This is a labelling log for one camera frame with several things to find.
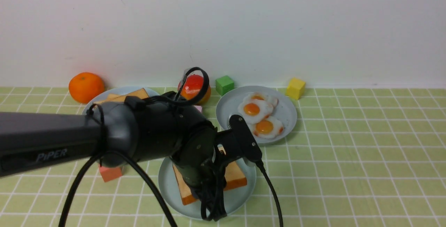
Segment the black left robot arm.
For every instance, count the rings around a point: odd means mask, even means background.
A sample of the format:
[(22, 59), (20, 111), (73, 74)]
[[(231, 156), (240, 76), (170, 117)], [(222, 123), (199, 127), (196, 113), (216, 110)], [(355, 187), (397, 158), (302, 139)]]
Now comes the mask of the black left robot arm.
[(230, 117), (218, 132), (175, 93), (93, 105), (86, 115), (1, 113), (1, 177), (92, 157), (107, 168), (169, 157), (195, 198), (221, 199), (224, 173), (248, 155), (253, 137)]

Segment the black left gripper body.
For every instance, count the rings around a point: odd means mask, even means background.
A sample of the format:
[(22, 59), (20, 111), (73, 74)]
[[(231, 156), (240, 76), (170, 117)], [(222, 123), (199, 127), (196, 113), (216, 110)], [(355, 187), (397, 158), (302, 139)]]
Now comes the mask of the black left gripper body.
[(217, 193), (244, 186), (244, 173), (221, 146), (228, 133), (205, 129), (193, 134), (172, 157), (181, 199), (214, 199)]

